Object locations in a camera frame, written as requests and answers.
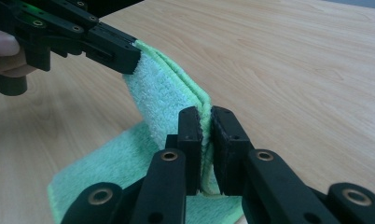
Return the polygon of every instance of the towel fold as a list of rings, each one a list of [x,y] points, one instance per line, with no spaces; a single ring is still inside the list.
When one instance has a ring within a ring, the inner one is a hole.
[[[196,106],[201,117],[202,195],[187,197],[187,223],[233,223],[242,214],[240,197],[219,197],[213,174],[210,142],[211,99],[175,62],[137,40],[142,51],[132,76],[124,76],[144,121],[88,156],[64,168],[49,184],[49,201],[56,223],[88,186],[113,182],[123,188],[146,175],[153,154],[177,133],[180,110]]]

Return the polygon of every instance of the wood grain surface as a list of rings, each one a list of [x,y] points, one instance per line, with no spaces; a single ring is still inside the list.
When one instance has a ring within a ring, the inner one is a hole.
[[[375,192],[375,9],[146,0],[103,21],[174,59],[307,185]],[[83,56],[0,94],[0,224],[52,223],[51,178],[140,120],[120,74]]]

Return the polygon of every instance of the black cylinder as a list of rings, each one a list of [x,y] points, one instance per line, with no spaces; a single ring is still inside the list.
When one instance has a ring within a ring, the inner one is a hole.
[[[0,92],[7,96],[17,96],[27,91],[27,77],[5,77],[0,75]]]

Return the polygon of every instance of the finger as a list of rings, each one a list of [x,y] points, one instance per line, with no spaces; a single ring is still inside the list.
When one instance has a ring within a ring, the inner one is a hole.
[[[14,68],[14,69],[8,70],[6,72],[3,72],[0,75],[5,76],[5,77],[23,77],[23,76],[26,76],[26,75],[34,72],[34,70],[36,70],[36,68],[25,64],[21,67]]]
[[[19,52],[20,45],[13,35],[0,31],[0,56],[11,56]]]
[[[14,56],[0,57],[0,74],[26,64],[24,50]]]

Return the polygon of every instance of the green towel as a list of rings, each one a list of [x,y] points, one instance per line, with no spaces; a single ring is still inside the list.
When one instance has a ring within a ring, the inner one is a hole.
[[[220,197],[210,142],[211,99],[175,62],[142,41],[132,76],[124,76],[144,121],[56,174],[49,184],[50,207],[60,223],[69,205],[88,186],[113,182],[123,188],[146,175],[167,134],[177,133],[180,110],[196,106],[201,117],[202,194],[187,197],[187,223],[233,223],[243,214],[240,197]]]

